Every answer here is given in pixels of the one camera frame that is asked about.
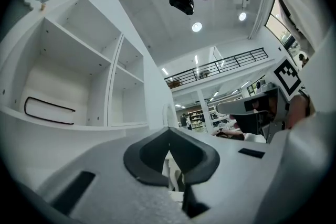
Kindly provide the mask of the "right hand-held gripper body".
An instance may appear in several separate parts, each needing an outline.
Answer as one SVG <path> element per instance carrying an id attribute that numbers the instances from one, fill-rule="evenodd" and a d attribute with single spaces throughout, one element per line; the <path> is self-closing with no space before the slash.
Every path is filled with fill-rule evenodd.
<path id="1" fill-rule="evenodd" d="M 266 142 L 270 143 L 277 132 L 286 130 L 285 122 L 290 100 L 304 92 L 298 72 L 288 59 L 282 59 L 266 74 L 265 79 L 265 83 L 261 85 L 261 92 L 278 88 L 278 98 L 270 100 L 271 109 L 276 115 L 271 121 L 269 134 L 264 135 Z"/>

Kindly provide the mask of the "window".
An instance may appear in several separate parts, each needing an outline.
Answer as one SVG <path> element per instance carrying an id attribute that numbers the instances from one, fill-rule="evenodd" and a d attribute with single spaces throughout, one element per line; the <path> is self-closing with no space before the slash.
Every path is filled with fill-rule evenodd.
<path id="1" fill-rule="evenodd" d="M 279 0 L 274 0 L 265 26 L 286 49 L 296 42 L 282 18 Z"/>

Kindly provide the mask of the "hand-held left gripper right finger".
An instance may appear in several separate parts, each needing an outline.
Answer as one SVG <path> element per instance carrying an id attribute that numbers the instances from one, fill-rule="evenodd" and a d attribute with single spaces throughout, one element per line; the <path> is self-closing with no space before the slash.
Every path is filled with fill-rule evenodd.
<path id="1" fill-rule="evenodd" d="M 271 143 L 192 136 L 170 129 L 171 148 L 193 147 L 195 167 L 185 175 L 183 208 L 174 224 L 277 224 L 285 219 L 281 185 L 285 132 Z"/>

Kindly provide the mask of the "black balcony railing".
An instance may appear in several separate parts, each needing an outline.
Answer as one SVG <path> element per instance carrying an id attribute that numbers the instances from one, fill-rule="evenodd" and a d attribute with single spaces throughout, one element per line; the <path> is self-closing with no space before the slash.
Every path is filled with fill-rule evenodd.
<path id="1" fill-rule="evenodd" d="M 264 48 L 258 48 L 209 62 L 201 65 L 200 67 L 185 70 L 170 77 L 166 77 L 164 80 L 170 89 L 174 89 L 217 74 L 226 73 L 267 58 L 269 58 L 269 56 L 265 52 Z"/>

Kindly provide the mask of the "person's right forearm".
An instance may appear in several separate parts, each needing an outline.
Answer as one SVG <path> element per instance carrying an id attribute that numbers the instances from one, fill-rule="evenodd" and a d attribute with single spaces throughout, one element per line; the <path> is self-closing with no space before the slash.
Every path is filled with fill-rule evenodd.
<path id="1" fill-rule="evenodd" d="M 293 128 L 298 122 L 315 114 L 315 112 L 311 98 L 307 94 L 300 93 L 295 95 L 289 103 L 285 122 L 286 129 Z"/>

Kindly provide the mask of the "dark red book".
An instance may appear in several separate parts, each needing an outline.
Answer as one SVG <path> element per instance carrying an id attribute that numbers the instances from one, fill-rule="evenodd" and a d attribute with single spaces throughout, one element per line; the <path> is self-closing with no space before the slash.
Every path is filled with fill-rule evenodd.
<path id="1" fill-rule="evenodd" d="M 27 97 L 24 103 L 24 113 L 27 116 L 51 123 L 74 125 L 75 112 L 72 108 L 33 97 Z"/>

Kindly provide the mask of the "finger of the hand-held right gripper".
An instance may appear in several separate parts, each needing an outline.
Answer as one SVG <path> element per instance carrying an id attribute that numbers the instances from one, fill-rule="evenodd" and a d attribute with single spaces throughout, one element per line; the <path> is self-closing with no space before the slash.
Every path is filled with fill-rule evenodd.
<path id="1" fill-rule="evenodd" d="M 232 116 L 244 133 L 268 135 L 271 121 L 276 115 L 270 105 L 272 98 L 278 98 L 277 87 L 252 97 L 220 103 L 217 112 Z"/>

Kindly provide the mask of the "person's grey clothing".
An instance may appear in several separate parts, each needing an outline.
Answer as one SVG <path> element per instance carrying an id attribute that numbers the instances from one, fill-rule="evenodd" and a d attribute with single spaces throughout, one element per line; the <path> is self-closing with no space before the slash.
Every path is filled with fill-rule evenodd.
<path id="1" fill-rule="evenodd" d="M 324 0 L 283 2 L 294 25 L 313 49 L 299 78 L 316 112 L 284 130 L 284 164 L 280 169 L 285 189 L 284 221 L 301 213 L 306 223 L 306 205 L 336 156 L 336 22 Z"/>

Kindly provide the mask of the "white desk with hutch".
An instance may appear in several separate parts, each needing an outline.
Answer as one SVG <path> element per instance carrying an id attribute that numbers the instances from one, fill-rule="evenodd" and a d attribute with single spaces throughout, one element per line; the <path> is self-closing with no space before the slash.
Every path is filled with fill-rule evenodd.
<path id="1" fill-rule="evenodd" d="M 27 116 L 27 97 L 76 110 Z M 171 91 L 119 0 L 11 0 L 0 19 L 0 151 L 37 190 L 87 149 L 176 126 Z"/>

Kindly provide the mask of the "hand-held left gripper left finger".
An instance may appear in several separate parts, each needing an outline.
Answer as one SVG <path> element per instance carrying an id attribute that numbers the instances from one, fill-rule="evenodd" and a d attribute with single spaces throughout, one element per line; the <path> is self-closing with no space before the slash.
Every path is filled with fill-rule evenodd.
<path id="1" fill-rule="evenodd" d="M 144 185 L 124 166 L 126 149 L 153 133 L 146 127 L 134 129 L 86 150 L 47 178 L 39 195 L 51 203 L 81 172 L 91 172 L 95 177 L 70 212 L 71 218 L 83 224 L 188 224 L 189 217 L 166 187 Z"/>

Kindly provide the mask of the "white storage shelves with goods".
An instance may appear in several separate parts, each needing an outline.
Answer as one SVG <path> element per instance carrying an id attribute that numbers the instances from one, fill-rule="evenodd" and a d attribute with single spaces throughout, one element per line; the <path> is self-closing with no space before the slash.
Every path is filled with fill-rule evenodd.
<path id="1" fill-rule="evenodd" d="M 204 112 L 204 118 L 208 127 L 218 129 L 234 125 L 233 114 L 242 112 L 240 100 L 219 101 L 212 103 Z"/>

